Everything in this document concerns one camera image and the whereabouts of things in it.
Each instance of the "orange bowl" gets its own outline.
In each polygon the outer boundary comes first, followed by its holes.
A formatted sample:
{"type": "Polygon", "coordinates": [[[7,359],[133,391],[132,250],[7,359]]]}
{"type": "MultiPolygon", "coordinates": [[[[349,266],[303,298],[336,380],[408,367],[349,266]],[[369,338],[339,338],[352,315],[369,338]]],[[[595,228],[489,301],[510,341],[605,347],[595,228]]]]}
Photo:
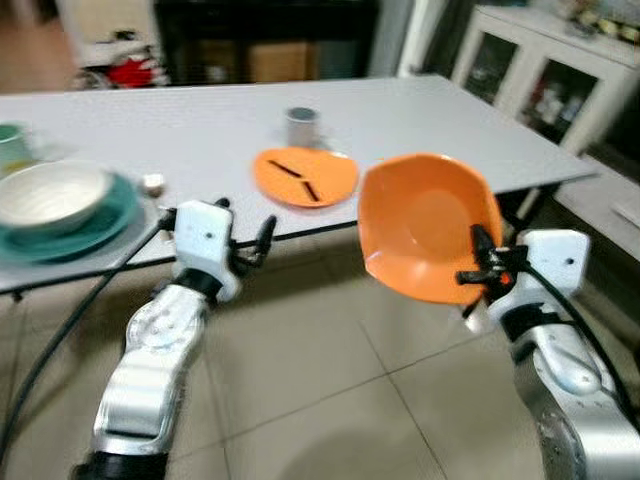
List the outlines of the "orange bowl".
{"type": "Polygon", "coordinates": [[[365,266],[388,287],[425,302],[468,305],[481,285],[458,285],[477,270],[470,227],[502,241],[500,210],[484,177],[445,155],[416,153],[369,170],[358,204],[365,266]]]}

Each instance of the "white table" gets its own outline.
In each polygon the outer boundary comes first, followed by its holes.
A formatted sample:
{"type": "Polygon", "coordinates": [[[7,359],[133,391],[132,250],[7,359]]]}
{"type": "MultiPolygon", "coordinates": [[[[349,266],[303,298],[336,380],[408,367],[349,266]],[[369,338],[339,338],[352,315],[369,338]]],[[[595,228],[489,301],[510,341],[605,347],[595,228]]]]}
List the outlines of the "white table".
{"type": "MultiPolygon", "coordinates": [[[[255,187],[251,164],[262,150],[285,144],[284,112],[317,109],[322,134],[352,157],[361,173],[397,155],[430,151],[458,158],[482,172],[498,193],[587,176],[577,158],[435,76],[229,87],[96,91],[0,97],[0,121],[29,125],[47,139],[72,146],[74,157],[138,177],[162,173],[166,205],[227,196],[236,213],[234,236],[254,238],[260,223],[278,216],[276,234],[293,237],[353,224],[357,193],[329,208],[287,208],[255,187]]],[[[56,266],[0,261],[0,293],[35,288],[112,268],[127,245],[153,222],[146,215],[114,242],[56,266]]],[[[137,265],[173,257],[156,238],[137,265]]]]}

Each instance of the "white bowl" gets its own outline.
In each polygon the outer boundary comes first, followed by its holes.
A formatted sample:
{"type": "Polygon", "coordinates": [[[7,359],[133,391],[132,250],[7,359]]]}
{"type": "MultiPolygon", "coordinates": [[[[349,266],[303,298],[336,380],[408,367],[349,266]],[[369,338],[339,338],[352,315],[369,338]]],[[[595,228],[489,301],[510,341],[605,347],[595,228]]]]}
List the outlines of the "white bowl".
{"type": "Polygon", "coordinates": [[[0,224],[62,233],[79,227],[109,192],[113,177],[79,161],[42,163],[0,180],[0,224]]]}

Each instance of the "teal cup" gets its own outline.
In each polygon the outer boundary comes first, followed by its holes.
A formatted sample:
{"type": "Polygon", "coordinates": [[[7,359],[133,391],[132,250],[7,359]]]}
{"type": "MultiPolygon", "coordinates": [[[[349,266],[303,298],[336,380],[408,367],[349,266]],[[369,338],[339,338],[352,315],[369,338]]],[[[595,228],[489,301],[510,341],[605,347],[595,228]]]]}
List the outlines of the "teal cup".
{"type": "Polygon", "coordinates": [[[0,178],[35,163],[22,127],[0,124],[0,178]]]}

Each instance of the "white cabinet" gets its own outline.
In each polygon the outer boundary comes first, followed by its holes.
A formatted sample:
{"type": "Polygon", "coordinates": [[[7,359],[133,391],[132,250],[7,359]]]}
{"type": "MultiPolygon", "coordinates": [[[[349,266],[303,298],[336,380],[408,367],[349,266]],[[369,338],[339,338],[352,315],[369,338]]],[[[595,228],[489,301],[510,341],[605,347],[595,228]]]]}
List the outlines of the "white cabinet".
{"type": "Polygon", "coordinates": [[[572,153],[601,137],[640,78],[640,52],[531,7],[477,7],[453,81],[572,153]]]}

